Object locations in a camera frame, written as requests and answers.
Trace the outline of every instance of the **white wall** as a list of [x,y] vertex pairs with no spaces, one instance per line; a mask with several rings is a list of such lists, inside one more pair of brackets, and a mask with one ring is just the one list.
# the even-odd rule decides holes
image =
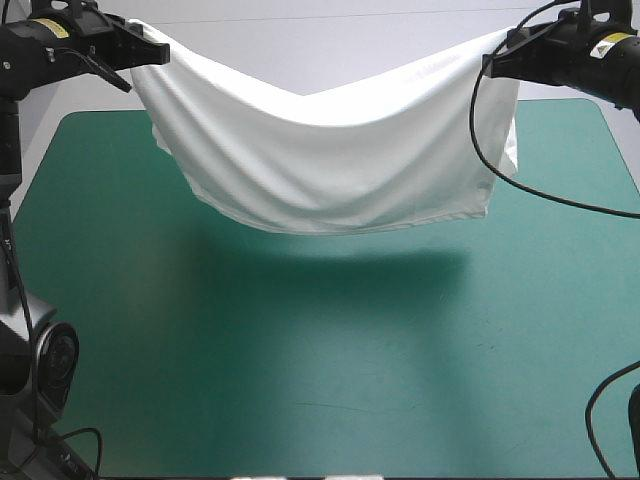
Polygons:
[[[140,18],[203,55],[300,94],[355,81],[481,34],[511,26],[543,0],[102,0],[103,11]],[[640,0],[636,24],[640,24]],[[541,17],[551,19],[555,13]],[[524,85],[522,98],[580,96]],[[630,112],[599,102],[640,184],[640,135]],[[81,110],[142,108],[101,80],[82,77],[35,91],[22,104],[25,182],[60,120]]]

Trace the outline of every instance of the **green table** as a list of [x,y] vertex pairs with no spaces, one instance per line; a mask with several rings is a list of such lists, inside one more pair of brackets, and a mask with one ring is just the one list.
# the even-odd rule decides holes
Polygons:
[[[594,104],[518,125],[520,179],[640,210]],[[81,339],[59,428],[103,430],[105,475],[601,475],[583,408],[640,357],[640,222],[500,184],[484,220],[267,234],[196,200],[150,128],[67,117],[17,218],[29,289]],[[619,474],[639,382],[595,415]]]

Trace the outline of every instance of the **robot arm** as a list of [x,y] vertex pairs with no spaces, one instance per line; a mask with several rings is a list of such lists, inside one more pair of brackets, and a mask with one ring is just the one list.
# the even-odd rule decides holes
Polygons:
[[169,62],[169,45],[102,13],[95,1],[32,0],[33,13],[0,27],[0,477],[90,480],[97,473],[51,427],[61,419],[78,361],[73,327],[22,286],[9,198],[22,182],[19,100],[39,86],[93,73],[116,88],[116,72]]
[[640,121],[640,38],[631,0],[582,0],[555,22],[524,28],[489,65],[489,77],[565,85],[629,108]]

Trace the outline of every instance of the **white cloth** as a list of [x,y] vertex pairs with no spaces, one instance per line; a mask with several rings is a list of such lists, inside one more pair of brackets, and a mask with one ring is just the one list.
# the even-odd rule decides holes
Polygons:
[[[473,151],[468,111],[482,54],[506,30],[301,96],[143,26],[172,49],[170,64],[132,71],[158,144],[224,215],[271,232],[344,234],[486,214],[495,177]],[[508,174],[518,85],[485,80],[477,107],[484,152]]]

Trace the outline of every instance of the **black wire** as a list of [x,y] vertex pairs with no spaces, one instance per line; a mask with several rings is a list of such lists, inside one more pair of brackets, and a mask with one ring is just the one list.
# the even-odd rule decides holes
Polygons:
[[522,183],[516,182],[515,180],[507,177],[506,175],[504,175],[502,172],[500,172],[500,170],[498,170],[498,168],[494,167],[488,160],[487,158],[484,156],[484,153],[482,153],[482,149],[480,148],[480,144],[478,143],[478,138],[476,136],[476,127],[475,127],[475,108],[476,108],[476,103],[478,100],[478,92],[480,90],[480,83],[482,82],[482,78],[484,77],[485,72],[487,71],[487,68],[489,68],[489,65],[493,62],[493,60],[495,59],[496,55],[498,55],[498,52],[500,52],[500,50],[502,50],[502,48],[504,48],[509,42],[511,42],[511,40],[524,28],[524,26],[527,24],[527,22],[529,22],[529,20],[531,20],[533,17],[539,15],[540,13],[549,10],[553,7],[559,6],[559,5],[565,5],[568,3],[574,3],[577,0],[556,0],[553,2],[550,2],[540,8],[538,8],[537,10],[533,11],[532,13],[530,13],[529,15],[527,15],[524,20],[522,20],[522,22],[520,22],[518,24],[518,26],[513,29],[512,31],[509,32],[509,34],[507,35],[507,37],[500,43],[500,45],[498,45],[498,47],[490,54],[488,55],[488,57],[483,61],[482,63],[482,68],[480,70],[480,73],[478,74],[478,78],[476,79],[476,83],[475,86],[473,88],[473,95],[471,97],[471,108],[469,109],[469,131],[471,133],[471,141],[473,142],[473,147],[478,155],[478,158],[480,158],[480,160],[482,161],[482,163],[484,164],[485,167],[487,167],[489,170],[491,170],[491,172],[493,172],[498,178],[500,178],[501,180],[507,182],[509,185],[522,190],[523,192],[529,193],[531,195],[535,195],[537,197],[540,198],[544,198],[545,200],[549,200],[552,202],[556,202],[556,203],[561,203],[564,205],[568,205],[570,207],[575,207],[575,208],[580,208],[582,210],[590,210],[592,212],[599,212],[599,213],[605,213],[607,215],[614,215],[617,217],[626,217],[626,218],[635,218],[635,219],[640,219],[640,213],[636,213],[636,212],[626,212],[623,210],[614,210],[611,208],[605,208],[605,207],[600,207],[598,205],[590,205],[590,204],[586,204],[586,203],[581,203],[581,202],[576,202],[574,200],[570,200],[567,198],[563,198],[563,197],[559,197],[556,195],[551,195],[549,193],[546,192],[542,192],[540,190],[536,190],[535,188],[531,188],[527,185],[524,185]]
[[620,377],[623,377],[626,374],[631,373],[634,370],[637,370],[638,368],[640,368],[640,361],[632,363],[628,367],[625,367],[622,370],[618,370],[616,373],[608,376],[605,380],[603,380],[603,382],[600,385],[598,385],[596,390],[593,392],[593,395],[591,395],[591,398],[587,402],[587,407],[584,410],[584,421],[587,426],[587,435],[589,436],[589,442],[591,443],[591,447],[593,448],[593,451],[595,452],[596,457],[598,457],[598,461],[600,462],[600,465],[602,465],[602,468],[604,469],[605,473],[609,478],[616,478],[616,476],[614,475],[613,471],[611,470],[611,467],[609,466],[606,459],[604,458],[604,455],[602,454],[602,450],[600,450],[600,446],[598,445],[598,442],[596,440],[596,435],[593,431],[593,419],[592,419],[593,407],[595,406],[596,401],[598,400],[600,395],[602,395],[602,392],[604,392],[609,385],[611,385],[613,382],[618,380]]
[[29,303],[27,301],[27,294],[24,288],[24,283],[22,282],[22,276],[20,275],[20,270],[18,269],[18,264],[15,257],[14,247],[11,244],[11,239],[14,238],[13,235],[13,226],[11,223],[11,217],[8,211],[5,211],[2,214],[5,217],[5,222],[3,227],[7,228],[6,239],[1,241],[0,244],[2,246],[2,250],[4,251],[4,255],[7,259],[7,264],[11,268],[13,273],[13,277],[16,281],[18,287],[18,295],[20,296],[20,303],[22,304],[22,309],[24,311],[24,318],[27,324],[27,335],[29,341],[29,352],[31,356],[31,394],[33,397],[33,429],[32,429],[32,439],[35,445],[40,444],[40,435],[39,435],[39,426],[40,426],[40,415],[38,412],[38,362],[37,362],[37,353],[36,353],[36,340],[35,334],[33,332],[33,321],[31,319],[31,311],[29,309]]
[[9,4],[11,0],[4,0],[4,7],[2,7],[2,24],[7,23],[7,15],[9,14]]
[[73,432],[65,433],[64,435],[56,435],[50,438],[47,443],[49,444],[59,443],[63,440],[67,440],[68,438],[76,437],[78,435],[82,435],[85,433],[91,433],[96,437],[96,441],[98,444],[98,453],[96,455],[96,466],[93,471],[96,474],[96,476],[100,477],[100,466],[102,464],[102,451],[103,451],[104,444],[102,441],[102,434],[100,433],[100,430],[98,430],[97,428],[93,428],[93,427],[81,428],[79,430],[74,430]]
[[82,60],[95,75],[101,77],[102,79],[108,82],[115,82],[120,85],[123,85],[122,82],[124,82],[124,84],[129,86],[129,88],[131,87],[124,79],[120,78],[117,74],[114,74],[114,72],[107,70],[102,65],[100,65],[100,63],[96,62],[93,58],[91,58],[89,55],[85,55],[84,53],[79,52],[78,50],[74,50],[73,48],[69,48],[69,47],[59,47],[59,48],[55,48],[54,52],[60,53],[62,55],[65,55],[65,54],[73,55],[79,58],[80,60]]

